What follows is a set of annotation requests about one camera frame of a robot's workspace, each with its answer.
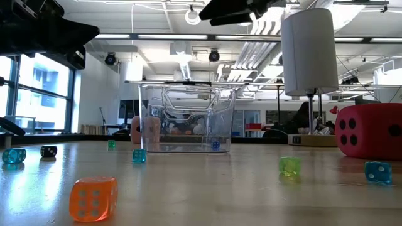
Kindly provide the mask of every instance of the small blue die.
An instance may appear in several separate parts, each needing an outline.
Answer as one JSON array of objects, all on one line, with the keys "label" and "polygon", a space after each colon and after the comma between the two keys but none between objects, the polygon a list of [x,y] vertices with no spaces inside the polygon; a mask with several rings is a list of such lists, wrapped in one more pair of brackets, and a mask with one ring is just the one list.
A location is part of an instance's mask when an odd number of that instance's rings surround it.
[{"label": "small blue die", "polygon": [[219,150],[219,147],[220,147],[219,141],[212,142],[212,150],[217,151],[217,150]]},{"label": "small blue die", "polygon": [[392,168],[388,163],[380,163],[377,161],[366,162],[364,173],[370,182],[391,184]]},{"label": "small blue die", "polygon": [[5,163],[22,163],[26,157],[26,150],[23,148],[11,148],[3,151],[2,159]]},{"label": "small blue die", "polygon": [[145,159],[146,159],[146,150],[145,149],[135,149],[133,151],[133,162],[144,163]]}]

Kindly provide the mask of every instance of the black die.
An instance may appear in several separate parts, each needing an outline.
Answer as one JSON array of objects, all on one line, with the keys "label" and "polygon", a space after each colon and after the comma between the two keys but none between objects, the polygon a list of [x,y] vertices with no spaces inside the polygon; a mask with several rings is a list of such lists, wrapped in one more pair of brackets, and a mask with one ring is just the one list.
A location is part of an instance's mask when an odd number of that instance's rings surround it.
[{"label": "black die", "polygon": [[42,157],[54,157],[57,154],[57,147],[56,146],[42,146],[40,148],[40,155]]}]

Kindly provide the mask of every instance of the clear plastic container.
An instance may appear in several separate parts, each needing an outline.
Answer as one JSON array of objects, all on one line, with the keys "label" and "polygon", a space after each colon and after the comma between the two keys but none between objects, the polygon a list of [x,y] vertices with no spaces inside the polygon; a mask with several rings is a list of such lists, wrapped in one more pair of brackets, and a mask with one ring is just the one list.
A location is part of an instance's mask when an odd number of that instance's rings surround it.
[{"label": "clear plastic container", "polygon": [[139,94],[141,144],[148,152],[230,150],[234,89],[143,84]]}]

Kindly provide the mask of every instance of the orange translucent die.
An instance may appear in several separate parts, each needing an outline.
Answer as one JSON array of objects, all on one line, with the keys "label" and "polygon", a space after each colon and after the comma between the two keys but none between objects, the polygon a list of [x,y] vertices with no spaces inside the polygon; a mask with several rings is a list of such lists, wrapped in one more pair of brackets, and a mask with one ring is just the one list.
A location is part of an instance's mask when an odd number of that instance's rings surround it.
[{"label": "orange translucent die", "polygon": [[70,194],[70,215],[78,222],[95,222],[110,217],[117,204],[117,180],[114,177],[82,178]]}]

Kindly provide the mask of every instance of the table surface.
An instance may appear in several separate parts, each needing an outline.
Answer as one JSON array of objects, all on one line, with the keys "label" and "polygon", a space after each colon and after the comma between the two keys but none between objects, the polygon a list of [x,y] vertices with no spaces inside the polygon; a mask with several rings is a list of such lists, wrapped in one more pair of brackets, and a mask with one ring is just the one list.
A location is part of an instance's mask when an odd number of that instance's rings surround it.
[{"label": "table surface", "polygon": [[[115,176],[115,215],[80,225],[401,225],[402,163],[391,186],[372,185],[362,159],[337,148],[233,144],[230,154],[149,154],[133,164],[129,142],[57,144],[56,160],[24,146],[25,162],[3,164],[0,225],[78,225],[68,213],[79,178]],[[302,159],[299,177],[278,172],[281,156]]]}]

